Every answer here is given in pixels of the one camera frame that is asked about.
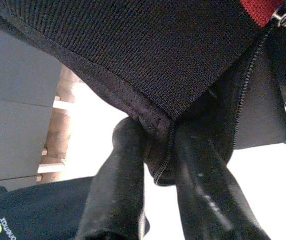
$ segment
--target zipper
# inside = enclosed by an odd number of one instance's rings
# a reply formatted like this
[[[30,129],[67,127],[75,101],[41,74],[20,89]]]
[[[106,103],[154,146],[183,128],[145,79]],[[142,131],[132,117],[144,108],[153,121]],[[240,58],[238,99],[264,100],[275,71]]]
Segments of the zipper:
[[[236,113],[236,118],[235,118],[235,125],[234,125],[234,134],[233,134],[233,148],[231,150],[231,155],[233,150],[236,148],[237,145],[237,140],[238,140],[238,130],[239,130],[239,125],[240,125],[240,118],[243,112],[243,106],[244,106],[244,101],[245,101],[245,95],[248,91],[248,86],[251,82],[251,76],[254,70],[254,67],[256,66],[257,59],[259,54],[261,53],[261,50],[266,43],[267,39],[271,35],[271,33],[278,27],[284,27],[286,28],[286,3],[281,6],[278,10],[275,11],[275,13],[271,17],[272,20],[276,20],[275,23],[271,23],[271,26],[267,29],[265,32],[264,36],[256,46],[256,49],[254,51],[254,55],[250,61],[249,67],[247,69],[246,77],[243,83],[242,87],[242,92],[238,101],[238,107],[237,107],[237,113]]]
[[[167,169],[171,159],[172,159],[172,152],[173,152],[173,146],[174,146],[174,138],[175,138],[175,123],[172,122],[169,127],[169,133],[168,133],[168,142],[167,142],[167,149],[166,149],[166,156],[165,160],[162,162],[161,166],[157,169],[156,173],[154,174],[154,183],[156,185],[159,185],[159,180],[164,173],[164,171]]]

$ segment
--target metal zipper pull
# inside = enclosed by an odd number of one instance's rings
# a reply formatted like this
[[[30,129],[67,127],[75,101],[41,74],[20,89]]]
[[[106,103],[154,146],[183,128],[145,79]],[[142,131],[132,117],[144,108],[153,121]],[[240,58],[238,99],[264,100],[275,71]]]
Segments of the metal zipper pull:
[[[280,27],[284,27],[286,28],[286,9],[284,9],[284,6],[281,6],[279,9],[277,9],[271,19],[276,19],[278,21],[277,26]]]

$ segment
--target gray cabinet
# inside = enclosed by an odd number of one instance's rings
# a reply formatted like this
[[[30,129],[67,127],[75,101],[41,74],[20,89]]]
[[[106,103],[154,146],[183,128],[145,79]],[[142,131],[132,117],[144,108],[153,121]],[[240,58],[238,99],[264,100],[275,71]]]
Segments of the gray cabinet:
[[[61,63],[0,31],[0,185],[36,184]]]

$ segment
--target zipper pull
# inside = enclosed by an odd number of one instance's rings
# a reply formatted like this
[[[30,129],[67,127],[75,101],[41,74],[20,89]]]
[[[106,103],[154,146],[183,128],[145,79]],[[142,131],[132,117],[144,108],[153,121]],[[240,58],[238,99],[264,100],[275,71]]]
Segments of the zipper pull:
[[[276,19],[278,21],[277,26],[286,28],[286,4],[281,6],[279,9],[277,9],[272,17],[271,20]]]

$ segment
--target red fabric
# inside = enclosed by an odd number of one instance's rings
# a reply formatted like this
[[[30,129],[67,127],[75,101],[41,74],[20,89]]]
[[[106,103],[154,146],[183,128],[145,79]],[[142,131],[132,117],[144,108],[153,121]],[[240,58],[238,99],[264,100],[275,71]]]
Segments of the red fabric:
[[[273,13],[286,0],[240,0],[251,18],[264,28],[270,21]]]

